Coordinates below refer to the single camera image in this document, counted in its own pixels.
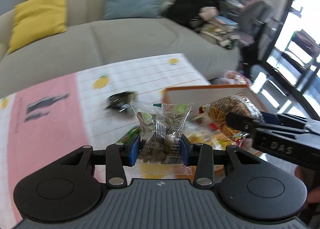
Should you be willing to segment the green sausage stick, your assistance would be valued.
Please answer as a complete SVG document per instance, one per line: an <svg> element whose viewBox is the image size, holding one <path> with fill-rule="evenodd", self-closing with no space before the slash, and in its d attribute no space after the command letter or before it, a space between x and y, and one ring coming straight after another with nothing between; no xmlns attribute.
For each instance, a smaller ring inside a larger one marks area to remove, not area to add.
<svg viewBox="0 0 320 229"><path fill-rule="evenodd" d="M141 132L141 128L139 125L134 126L132 129L130 129L127 133L125 133L125 135L123 137L121 137L117 143L123 143L123 144L127 144L130 139L134 136L134 135L139 135Z"/></svg>

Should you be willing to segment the orange patterned snack bag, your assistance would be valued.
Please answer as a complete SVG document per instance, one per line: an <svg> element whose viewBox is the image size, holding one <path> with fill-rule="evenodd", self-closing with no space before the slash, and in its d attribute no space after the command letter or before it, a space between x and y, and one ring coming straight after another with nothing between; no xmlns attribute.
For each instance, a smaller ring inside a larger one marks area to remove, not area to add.
<svg viewBox="0 0 320 229"><path fill-rule="evenodd" d="M201 106L199 113L205 113L226 137L243 149L253 144L251 124L264 122L262 112L241 93Z"/></svg>

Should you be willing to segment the clear green candy bag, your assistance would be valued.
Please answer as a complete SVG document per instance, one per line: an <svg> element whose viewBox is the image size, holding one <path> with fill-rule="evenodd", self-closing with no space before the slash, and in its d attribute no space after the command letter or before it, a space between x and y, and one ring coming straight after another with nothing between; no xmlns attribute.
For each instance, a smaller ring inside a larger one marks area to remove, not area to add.
<svg viewBox="0 0 320 229"><path fill-rule="evenodd" d="M130 105L141 128L138 159L146 164L182 164L180 139L193 105L137 100L131 100Z"/></svg>

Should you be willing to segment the black snack packet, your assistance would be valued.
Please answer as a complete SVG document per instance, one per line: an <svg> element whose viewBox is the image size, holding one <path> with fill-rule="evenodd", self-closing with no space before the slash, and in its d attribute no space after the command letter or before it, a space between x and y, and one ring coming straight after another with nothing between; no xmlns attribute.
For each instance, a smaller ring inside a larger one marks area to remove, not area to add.
<svg viewBox="0 0 320 229"><path fill-rule="evenodd" d="M131 107L131 101L137 97L136 92L125 91L116 94L112 94L107 99L107 107L105 110L116 110L120 113L125 113L128 116L133 115L134 111Z"/></svg>

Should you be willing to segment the orange storage box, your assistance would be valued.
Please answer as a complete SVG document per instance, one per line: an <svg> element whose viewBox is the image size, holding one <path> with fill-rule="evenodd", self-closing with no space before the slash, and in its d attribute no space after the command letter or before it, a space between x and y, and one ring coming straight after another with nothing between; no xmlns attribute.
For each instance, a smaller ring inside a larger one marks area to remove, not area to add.
<svg viewBox="0 0 320 229"><path fill-rule="evenodd" d="M226 124L226 115L234 112L255 119L267 112L258 96L246 85L207 85L170 87L165 89L163 103L191 105L192 109L181 133L191 143L210 145L215 150L225 150L236 145L253 155L249 134Z"/></svg>

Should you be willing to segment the red snack bag on floor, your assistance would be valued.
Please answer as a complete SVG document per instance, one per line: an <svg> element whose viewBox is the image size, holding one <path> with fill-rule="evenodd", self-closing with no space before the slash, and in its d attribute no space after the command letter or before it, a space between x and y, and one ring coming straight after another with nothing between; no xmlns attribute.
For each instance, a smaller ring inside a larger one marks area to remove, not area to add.
<svg viewBox="0 0 320 229"><path fill-rule="evenodd" d="M237 71L224 72L220 81L223 84L249 86L249 79Z"/></svg>

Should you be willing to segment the pink checked tablecloth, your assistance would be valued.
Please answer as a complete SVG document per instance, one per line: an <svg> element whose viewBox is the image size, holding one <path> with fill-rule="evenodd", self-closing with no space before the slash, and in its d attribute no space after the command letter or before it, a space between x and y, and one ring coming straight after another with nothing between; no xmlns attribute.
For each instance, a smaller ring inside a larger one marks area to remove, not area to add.
<svg viewBox="0 0 320 229"><path fill-rule="evenodd" d="M104 149L137 124L105 110L109 96L133 91L161 103L167 88L207 85L183 54L167 54L90 68L2 98L1 228L21 219L13 202L20 179L83 145Z"/></svg>

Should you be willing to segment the grey office chair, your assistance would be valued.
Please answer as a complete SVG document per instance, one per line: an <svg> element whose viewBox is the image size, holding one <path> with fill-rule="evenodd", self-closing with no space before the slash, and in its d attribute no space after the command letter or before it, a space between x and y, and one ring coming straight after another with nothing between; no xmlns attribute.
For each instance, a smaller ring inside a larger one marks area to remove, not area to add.
<svg viewBox="0 0 320 229"><path fill-rule="evenodd" d="M239 43L252 44L260 28L272 18L273 14L274 7L269 0L257 0L245 5L235 16Z"/></svg>

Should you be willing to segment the beige sofa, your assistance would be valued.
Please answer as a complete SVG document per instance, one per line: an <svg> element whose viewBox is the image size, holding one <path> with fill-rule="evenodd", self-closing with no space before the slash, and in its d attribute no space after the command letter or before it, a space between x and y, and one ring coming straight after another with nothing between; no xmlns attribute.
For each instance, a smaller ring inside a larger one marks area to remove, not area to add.
<svg viewBox="0 0 320 229"><path fill-rule="evenodd" d="M236 69L226 50L167 18L104 20L105 0L67 0L67 30L8 53L14 12L1 16L1 96L88 68L182 53L207 79Z"/></svg>

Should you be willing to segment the black backpack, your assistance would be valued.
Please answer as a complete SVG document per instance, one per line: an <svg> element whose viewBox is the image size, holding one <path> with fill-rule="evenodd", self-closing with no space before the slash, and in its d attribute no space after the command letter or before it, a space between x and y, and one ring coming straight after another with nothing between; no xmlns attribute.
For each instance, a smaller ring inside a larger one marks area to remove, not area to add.
<svg viewBox="0 0 320 229"><path fill-rule="evenodd" d="M219 12L219 0L176 0L165 16L183 27L199 31L200 27Z"/></svg>

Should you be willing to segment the yellow cushion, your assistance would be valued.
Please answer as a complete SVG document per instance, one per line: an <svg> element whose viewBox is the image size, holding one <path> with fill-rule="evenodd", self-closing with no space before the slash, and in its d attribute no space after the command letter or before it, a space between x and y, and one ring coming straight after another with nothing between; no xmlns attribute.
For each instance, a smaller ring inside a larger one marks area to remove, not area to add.
<svg viewBox="0 0 320 229"><path fill-rule="evenodd" d="M28 0L14 8L8 54L67 31L67 0Z"/></svg>

